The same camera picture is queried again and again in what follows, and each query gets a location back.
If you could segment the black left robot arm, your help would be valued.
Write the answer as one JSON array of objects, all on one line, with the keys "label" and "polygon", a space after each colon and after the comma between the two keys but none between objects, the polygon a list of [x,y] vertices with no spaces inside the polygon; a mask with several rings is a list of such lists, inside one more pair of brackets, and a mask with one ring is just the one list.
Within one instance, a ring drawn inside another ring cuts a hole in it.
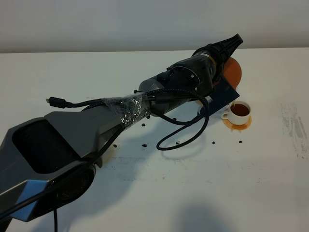
[{"label": "black left robot arm", "polygon": [[158,116],[181,130],[239,94],[223,74],[239,35],[196,50],[118,98],[80,103],[51,97],[59,108],[10,128],[0,146],[0,218],[28,222],[75,201],[91,185],[101,157],[126,129]]}]

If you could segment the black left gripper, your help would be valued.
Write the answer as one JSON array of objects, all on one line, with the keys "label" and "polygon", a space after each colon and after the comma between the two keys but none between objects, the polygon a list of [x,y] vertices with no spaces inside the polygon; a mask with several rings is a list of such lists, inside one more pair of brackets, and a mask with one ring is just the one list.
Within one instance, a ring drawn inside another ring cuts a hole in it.
[{"label": "black left gripper", "polygon": [[164,88],[185,89],[208,96],[213,92],[213,80],[219,70],[243,43],[239,34],[203,47],[184,60],[178,61],[156,76]]}]

